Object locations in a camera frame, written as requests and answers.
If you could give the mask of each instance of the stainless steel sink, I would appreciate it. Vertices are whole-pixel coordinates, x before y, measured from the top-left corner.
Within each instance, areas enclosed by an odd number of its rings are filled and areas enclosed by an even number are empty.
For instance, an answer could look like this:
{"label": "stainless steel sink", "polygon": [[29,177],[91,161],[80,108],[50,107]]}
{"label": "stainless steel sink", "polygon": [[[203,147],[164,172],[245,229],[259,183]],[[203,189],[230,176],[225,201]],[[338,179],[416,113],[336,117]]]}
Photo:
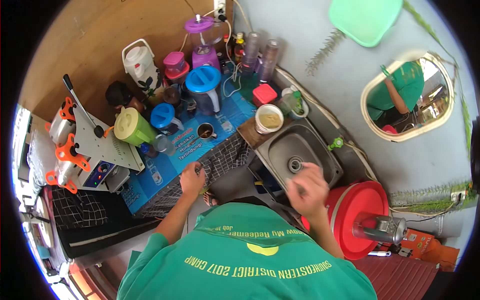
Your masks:
{"label": "stainless steel sink", "polygon": [[343,175],[337,159],[307,119],[296,120],[279,130],[257,148],[257,154],[284,190],[286,179],[301,171],[301,162],[319,165],[329,187]]}

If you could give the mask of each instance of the hand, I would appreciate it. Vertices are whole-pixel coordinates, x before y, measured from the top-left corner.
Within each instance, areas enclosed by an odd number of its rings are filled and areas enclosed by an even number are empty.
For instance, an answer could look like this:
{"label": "hand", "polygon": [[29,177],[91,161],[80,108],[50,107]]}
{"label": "hand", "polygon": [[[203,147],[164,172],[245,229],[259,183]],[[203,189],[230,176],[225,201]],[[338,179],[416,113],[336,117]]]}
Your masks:
{"label": "hand", "polygon": [[307,219],[317,218],[326,212],[328,184],[319,166],[313,163],[302,164],[304,169],[287,182],[287,196],[299,214]]}
{"label": "hand", "polygon": [[199,175],[195,172],[195,168],[201,167],[198,161],[189,163],[180,174],[180,185],[184,195],[189,195],[194,199],[200,193],[205,184],[205,170],[200,169]]}

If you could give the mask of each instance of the power strip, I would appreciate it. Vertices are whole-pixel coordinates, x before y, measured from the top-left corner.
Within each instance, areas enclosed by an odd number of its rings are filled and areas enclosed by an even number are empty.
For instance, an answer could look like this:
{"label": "power strip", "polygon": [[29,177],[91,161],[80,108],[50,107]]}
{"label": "power strip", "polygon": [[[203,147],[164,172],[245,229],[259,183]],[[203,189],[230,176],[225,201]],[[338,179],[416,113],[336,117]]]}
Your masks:
{"label": "power strip", "polygon": [[227,0],[213,0],[213,9],[215,10],[213,15],[215,17],[215,22],[220,22],[218,16],[224,15],[226,16],[226,7],[227,7]]}

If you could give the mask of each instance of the oval mirror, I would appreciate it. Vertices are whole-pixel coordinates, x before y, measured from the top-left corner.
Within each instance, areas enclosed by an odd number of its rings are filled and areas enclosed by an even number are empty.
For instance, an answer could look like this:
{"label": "oval mirror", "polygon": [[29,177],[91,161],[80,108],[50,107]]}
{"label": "oval mirror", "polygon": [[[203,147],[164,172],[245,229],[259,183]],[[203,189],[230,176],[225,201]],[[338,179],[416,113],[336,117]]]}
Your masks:
{"label": "oval mirror", "polygon": [[361,96],[361,111],[380,137],[402,142],[444,124],[452,113],[452,80],[431,53],[380,66]]}

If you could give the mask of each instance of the green t-shirt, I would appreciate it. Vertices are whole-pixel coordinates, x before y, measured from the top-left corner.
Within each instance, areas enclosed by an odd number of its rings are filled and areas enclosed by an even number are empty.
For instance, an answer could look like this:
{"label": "green t-shirt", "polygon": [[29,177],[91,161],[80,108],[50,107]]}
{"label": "green t-shirt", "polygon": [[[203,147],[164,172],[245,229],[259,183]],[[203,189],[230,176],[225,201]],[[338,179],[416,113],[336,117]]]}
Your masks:
{"label": "green t-shirt", "polygon": [[168,246],[159,233],[117,299],[376,299],[368,278],[265,206],[213,207]]}
{"label": "green t-shirt", "polygon": [[[392,83],[402,97],[409,111],[412,111],[423,91],[423,72],[416,61],[404,63],[392,74]],[[367,96],[367,110],[372,120],[378,120],[382,113],[394,107],[384,82],[374,87]]]}

